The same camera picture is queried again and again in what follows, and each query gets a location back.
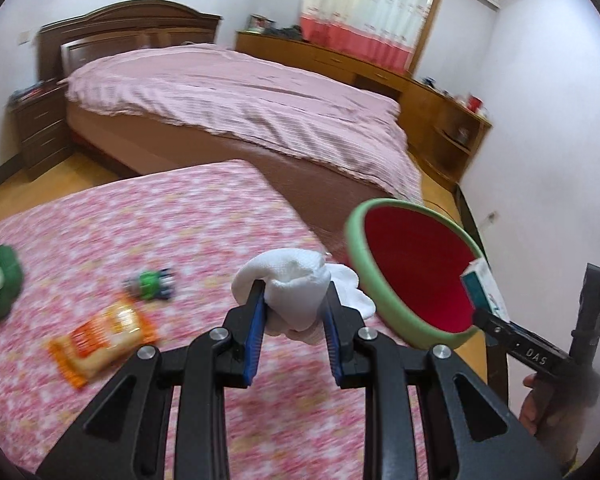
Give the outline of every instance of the wooden floor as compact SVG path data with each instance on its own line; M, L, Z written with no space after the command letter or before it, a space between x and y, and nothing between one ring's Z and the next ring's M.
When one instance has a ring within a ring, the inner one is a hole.
M24 171L19 171L0 186L0 220L56 198L117 179L115 174L81 153L75 153L33 182L29 181ZM451 193L425 173L422 174L422 197L427 207L461 225L460 214ZM478 332L457 352L486 381L486 352L482 332Z

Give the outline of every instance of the picture frame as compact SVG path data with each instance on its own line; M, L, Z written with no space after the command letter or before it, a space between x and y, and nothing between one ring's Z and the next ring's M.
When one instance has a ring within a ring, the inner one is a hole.
M247 29L249 32L264 32L266 28L271 28L276 24L273 20L265 18L259 14L252 14L247 22Z

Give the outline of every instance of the green basket rim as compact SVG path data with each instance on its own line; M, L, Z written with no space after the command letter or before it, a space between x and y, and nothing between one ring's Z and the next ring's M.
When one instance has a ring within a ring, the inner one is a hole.
M482 251L455 222L427 207L395 198L375 198L363 202L353 210L345 225L347 253L350 262L357 272L361 284L376 302L378 312L389 327L407 343L418 348L428 349L433 344L446 344L451 348L458 348L476 332L475 326L469 327L464 332L445 332L434 327L420 318L398 297L380 272L366 242L364 228L366 214L371 209L380 206L400 207L425 214L458 235L476 258L482 257Z

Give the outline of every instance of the nightstand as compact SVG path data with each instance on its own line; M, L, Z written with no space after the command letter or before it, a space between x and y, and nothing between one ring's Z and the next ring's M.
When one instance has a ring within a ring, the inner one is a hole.
M39 86L37 93L10 103L16 123L20 153L31 180L73 153L66 124L66 86L55 81Z

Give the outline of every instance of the wooden headboard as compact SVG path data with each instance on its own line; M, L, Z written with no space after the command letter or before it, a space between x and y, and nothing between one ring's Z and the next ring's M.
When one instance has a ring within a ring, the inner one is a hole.
M38 32L38 77L63 77L64 44L69 44L64 56L71 72L81 59L93 60L142 46L170 46L184 41L213 43L221 20L221 16L201 14L165 0L129 0L51 23ZM71 51L80 46L80 59L72 59Z

